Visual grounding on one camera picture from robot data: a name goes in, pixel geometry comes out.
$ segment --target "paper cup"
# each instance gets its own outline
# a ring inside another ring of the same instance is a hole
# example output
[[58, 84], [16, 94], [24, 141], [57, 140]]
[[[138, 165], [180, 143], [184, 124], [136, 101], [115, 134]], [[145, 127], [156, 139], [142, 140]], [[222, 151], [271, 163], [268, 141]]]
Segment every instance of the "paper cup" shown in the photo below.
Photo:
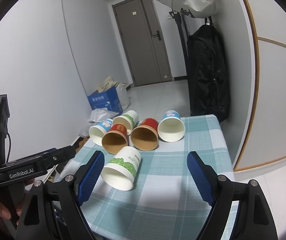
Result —
[[123, 124], [127, 128], [127, 135], [130, 135], [132, 130], [135, 128], [138, 120], [138, 113], [131, 110], [126, 112], [125, 114], [115, 117], [113, 120], [113, 125], [117, 123]]
[[131, 133], [133, 145], [142, 151], [152, 151], [159, 144], [157, 127], [159, 123], [153, 118], [145, 119]]
[[97, 145], [102, 146], [102, 138], [111, 129], [112, 124], [113, 120], [107, 119], [102, 123], [92, 126], [89, 131], [90, 138], [92, 139], [92, 141]]
[[141, 162], [141, 154], [126, 146], [104, 166], [101, 177], [110, 186], [119, 190], [131, 190]]
[[102, 138], [102, 146], [112, 154], [117, 154], [123, 147], [128, 145], [126, 127], [119, 123], [113, 125]]
[[183, 138], [185, 125], [178, 112], [168, 111], [160, 122], [157, 131], [163, 141], [176, 142]]

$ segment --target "red paper cup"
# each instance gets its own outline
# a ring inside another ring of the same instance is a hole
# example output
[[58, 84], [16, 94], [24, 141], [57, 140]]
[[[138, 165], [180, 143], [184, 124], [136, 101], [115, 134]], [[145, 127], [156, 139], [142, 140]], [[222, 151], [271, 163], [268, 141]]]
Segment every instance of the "red paper cup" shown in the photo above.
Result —
[[128, 145], [127, 129], [120, 123], [113, 125], [102, 138], [102, 146], [112, 154], [117, 154], [123, 147]]
[[159, 145], [157, 127], [159, 123], [154, 118], [145, 119], [131, 133], [133, 145], [142, 151], [152, 151]]

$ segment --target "black bag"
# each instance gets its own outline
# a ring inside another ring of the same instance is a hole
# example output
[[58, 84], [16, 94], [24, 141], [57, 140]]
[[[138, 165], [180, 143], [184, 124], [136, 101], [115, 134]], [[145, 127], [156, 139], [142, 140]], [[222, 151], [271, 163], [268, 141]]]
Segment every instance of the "black bag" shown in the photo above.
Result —
[[209, 20], [187, 42], [191, 116], [214, 114], [222, 122], [230, 111], [228, 72], [223, 40]]

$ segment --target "table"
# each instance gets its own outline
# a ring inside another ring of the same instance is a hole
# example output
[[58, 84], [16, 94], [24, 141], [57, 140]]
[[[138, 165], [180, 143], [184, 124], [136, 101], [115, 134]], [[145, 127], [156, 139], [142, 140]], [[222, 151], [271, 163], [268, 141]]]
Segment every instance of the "table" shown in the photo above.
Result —
[[[218, 174], [234, 180], [227, 146], [214, 115], [182, 118], [186, 133], [174, 143], [160, 141], [154, 151], [140, 151], [142, 161], [131, 191], [110, 187], [100, 177], [81, 209], [92, 231], [119, 240], [195, 240], [210, 206], [204, 202], [187, 168], [187, 154], [196, 151]], [[95, 151], [105, 163], [114, 155], [89, 140], [65, 167], [59, 180], [88, 162]], [[228, 240], [237, 211], [230, 211], [222, 239]]]

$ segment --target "door frame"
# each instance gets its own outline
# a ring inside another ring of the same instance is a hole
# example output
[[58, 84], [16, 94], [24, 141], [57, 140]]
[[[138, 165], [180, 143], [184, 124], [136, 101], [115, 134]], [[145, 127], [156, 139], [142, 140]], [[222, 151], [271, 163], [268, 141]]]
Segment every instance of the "door frame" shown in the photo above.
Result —
[[[113, 8], [115, 20], [116, 20], [116, 23], [117, 23], [117, 28], [118, 28], [119, 34], [120, 34], [120, 36], [121, 36], [122, 45], [123, 45], [123, 49], [124, 49], [124, 52], [125, 52], [125, 56], [126, 56], [127, 63], [128, 63], [128, 65], [129, 65], [129, 69], [130, 69], [131, 77], [132, 77], [132, 80], [133, 80], [133, 84], [134, 84], [134, 87], [136, 87], [136, 82], [135, 82], [135, 78], [134, 78], [134, 75], [133, 75], [133, 70], [132, 70], [130, 58], [129, 58], [129, 55], [128, 55], [128, 52], [127, 52], [127, 49], [126, 49], [126, 46], [125, 46], [125, 41], [124, 41], [124, 38], [123, 38], [123, 34], [122, 34], [122, 31], [121, 31], [121, 25], [120, 25], [120, 23], [119, 23], [119, 19], [118, 19], [117, 14], [116, 14], [116, 7], [118, 7], [118, 6], [122, 5], [122, 4], [128, 3], [128, 2], [131, 2], [131, 1], [135, 1], [135, 0], [125, 0], [125, 1], [122, 1], [122, 2], [120, 2], [120, 3], [117, 3], [117, 4], [112, 5], [112, 8]], [[169, 73], [170, 73], [170, 78], [171, 78], [171, 81], [173, 81], [173, 76], [172, 76], [172, 72], [171, 72], [169, 57], [168, 57], [168, 54], [167, 54], [167, 49], [166, 49], [166, 45], [165, 45], [165, 41], [164, 41], [164, 36], [163, 36], [162, 28], [161, 28], [161, 25], [160, 25], [160, 20], [159, 20], [159, 17], [158, 17], [158, 15], [157, 15], [156, 8], [155, 8], [155, 4], [154, 4], [153, 0], [151, 0], [151, 2], [152, 2], [152, 5], [153, 5], [154, 13], [155, 13], [155, 15], [156, 15], [157, 23], [158, 23], [159, 28], [160, 28], [160, 34], [161, 34], [161, 38], [162, 38], [163, 47], [164, 47], [164, 49], [165, 49], [166, 61], [167, 61], [167, 64], [168, 64], [168, 69], [169, 69]]]

